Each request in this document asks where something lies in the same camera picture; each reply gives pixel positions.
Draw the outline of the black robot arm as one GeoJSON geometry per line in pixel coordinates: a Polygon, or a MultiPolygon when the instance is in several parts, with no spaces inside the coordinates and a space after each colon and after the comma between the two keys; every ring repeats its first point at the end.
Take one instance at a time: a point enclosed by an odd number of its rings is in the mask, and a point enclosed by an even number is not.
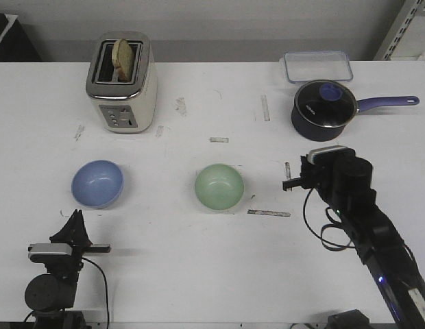
{"type": "Polygon", "coordinates": [[[83,213],[74,210],[62,229],[49,237],[48,243],[29,245],[28,258],[45,266],[46,273],[36,276],[27,285],[24,300],[32,310],[34,328],[90,328],[84,314],[73,310],[79,274],[86,254],[110,252],[109,244],[90,241],[83,213]]]}
{"type": "Polygon", "coordinates": [[[302,156],[300,176],[282,187],[315,189],[338,216],[334,224],[350,238],[397,327],[425,328],[425,281],[411,250],[376,205],[372,171],[349,147],[323,147],[302,156]]]}

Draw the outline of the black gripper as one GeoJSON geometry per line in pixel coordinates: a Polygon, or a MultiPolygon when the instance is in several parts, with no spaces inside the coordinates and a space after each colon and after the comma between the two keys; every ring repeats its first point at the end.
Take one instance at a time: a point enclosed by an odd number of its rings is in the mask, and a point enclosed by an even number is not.
{"type": "Polygon", "coordinates": [[[303,189],[314,188],[319,193],[328,193],[332,187],[332,167],[334,161],[322,165],[310,164],[306,156],[301,156],[301,172],[298,178],[285,180],[282,182],[284,191],[293,187],[303,189]]]}
{"type": "Polygon", "coordinates": [[[105,254],[111,251],[110,244],[93,244],[86,231],[82,210],[75,209],[62,229],[49,237],[51,243],[72,244],[77,226],[77,245],[71,246],[72,256],[59,263],[47,264],[47,274],[55,281],[76,286],[83,267],[85,254],[105,254]]]}

